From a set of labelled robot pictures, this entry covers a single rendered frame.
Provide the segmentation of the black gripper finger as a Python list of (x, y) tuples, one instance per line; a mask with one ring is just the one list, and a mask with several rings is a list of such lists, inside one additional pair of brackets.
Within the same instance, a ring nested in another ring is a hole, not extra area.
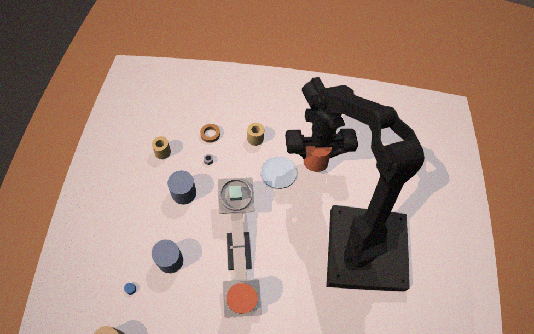
[(331, 151), (331, 154), (330, 154), (330, 158), (333, 158), (339, 154), (342, 154), (342, 153), (347, 153), (346, 151), (344, 151), (344, 148), (339, 148), (338, 147), (338, 143), (334, 143), (334, 146), (332, 147), (332, 151)]
[(296, 153), (296, 154), (299, 154), (302, 156), (303, 159), (305, 159), (307, 153), (306, 153), (306, 149), (304, 151), (302, 151), (301, 153)]

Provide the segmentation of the orange cylinder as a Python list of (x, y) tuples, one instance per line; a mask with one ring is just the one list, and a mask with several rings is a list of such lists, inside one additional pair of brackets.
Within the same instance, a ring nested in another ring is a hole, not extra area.
[(237, 313), (248, 313), (256, 306), (258, 295), (248, 284), (238, 283), (230, 287), (227, 292), (227, 304)]

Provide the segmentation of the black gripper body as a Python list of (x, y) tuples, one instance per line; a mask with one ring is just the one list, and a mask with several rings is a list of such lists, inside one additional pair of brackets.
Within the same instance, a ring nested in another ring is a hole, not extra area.
[(338, 143), (339, 148), (344, 148), (346, 152), (355, 152), (358, 147), (356, 131), (353, 129), (343, 128), (340, 132), (326, 134), (320, 132), (316, 125), (312, 129), (310, 137), (302, 137), (300, 129), (287, 130), (285, 134), (286, 147), (289, 154), (301, 153), (306, 146), (314, 147), (333, 147)]

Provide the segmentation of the grey cylinder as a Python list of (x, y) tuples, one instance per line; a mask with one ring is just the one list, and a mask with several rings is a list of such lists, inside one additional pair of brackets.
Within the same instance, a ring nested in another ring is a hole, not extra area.
[(175, 273), (183, 265), (183, 256), (171, 240), (160, 240), (152, 248), (152, 259), (164, 273)]
[(180, 170), (171, 174), (167, 185), (171, 197), (178, 204), (189, 204), (196, 197), (194, 179), (187, 171)]

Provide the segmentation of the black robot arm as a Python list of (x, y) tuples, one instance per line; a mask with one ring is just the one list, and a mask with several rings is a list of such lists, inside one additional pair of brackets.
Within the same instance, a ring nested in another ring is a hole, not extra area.
[[(305, 109), (305, 121), (312, 123), (312, 129), (316, 125), (320, 132), (333, 133), (345, 126), (341, 118), (345, 114), (369, 125), (372, 131), (371, 150), (380, 178), (366, 213), (352, 221), (344, 252), (346, 269), (369, 270), (371, 261), (387, 252), (385, 223), (404, 183), (422, 167), (424, 151), (414, 130), (393, 107), (356, 96), (347, 85), (325, 88), (319, 77), (305, 83), (302, 92), (311, 108)], [(388, 127), (403, 141), (383, 146), (381, 129)]]

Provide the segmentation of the grey hex nut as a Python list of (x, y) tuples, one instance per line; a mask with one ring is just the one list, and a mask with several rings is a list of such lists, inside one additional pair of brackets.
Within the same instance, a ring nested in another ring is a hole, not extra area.
[(210, 165), (213, 163), (213, 155), (211, 154), (206, 154), (204, 156), (204, 163), (207, 164), (207, 165)]

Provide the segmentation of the blue round disc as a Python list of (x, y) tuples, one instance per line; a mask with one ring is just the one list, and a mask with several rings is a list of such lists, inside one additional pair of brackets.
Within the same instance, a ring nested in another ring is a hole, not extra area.
[(124, 286), (124, 290), (127, 294), (131, 295), (134, 294), (137, 291), (137, 288), (133, 283), (127, 283)]

